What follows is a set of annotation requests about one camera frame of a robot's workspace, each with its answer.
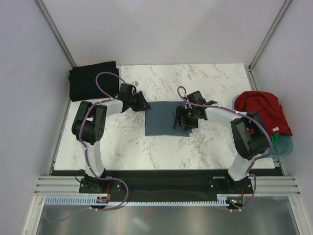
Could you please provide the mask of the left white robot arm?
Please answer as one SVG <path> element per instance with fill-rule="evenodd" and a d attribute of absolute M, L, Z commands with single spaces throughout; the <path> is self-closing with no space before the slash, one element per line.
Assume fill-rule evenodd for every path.
<path fill-rule="evenodd" d="M 115 98 L 92 103 L 82 101 L 72 124 L 72 134 L 81 143 L 86 168 L 80 181 L 80 193 L 103 193 L 107 187 L 106 169 L 102 162 L 100 140 L 105 131 L 108 116 L 123 113 L 131 108 L 134 112 L 151 109 L 142 91 L 133 84 L 123 83 Z"/>

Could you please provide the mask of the blue-grey t-shirt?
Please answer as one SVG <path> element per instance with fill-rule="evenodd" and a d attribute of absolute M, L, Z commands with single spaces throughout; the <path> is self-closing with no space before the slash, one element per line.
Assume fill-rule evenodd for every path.
<path fill-rule="evenodd" d="M 184 107 L 183 101 L 153 101 L 148 104 L 151 109 L 145 111 L 145 136 L 190 136 L 191 130 L 185 130 L 183 126 L 173 129 L 176 108 Z"/>

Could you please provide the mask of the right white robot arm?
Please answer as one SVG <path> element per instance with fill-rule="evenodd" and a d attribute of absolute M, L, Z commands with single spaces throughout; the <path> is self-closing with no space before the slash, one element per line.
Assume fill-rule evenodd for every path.
<path fill-rule="evenodd" d="M 272 141 L 261 115 L 257 111 L 240 112 L 219 105 L 211 100 L 207 102 L 200 91 L 179 97 L 186 103 L 176 108 L 173 124 L 175 129 L 183 126 L 186 130 L 199 127 L 199 120 L 212 121 L 229 128 L 232 134 L 236 155 L 228 175 L 224 180 L 224 187 L 234 193 L 246 183 L 249 172 L 254 163 L 262 158 L 262 154 L 269 149 L 272 151 Z"/>

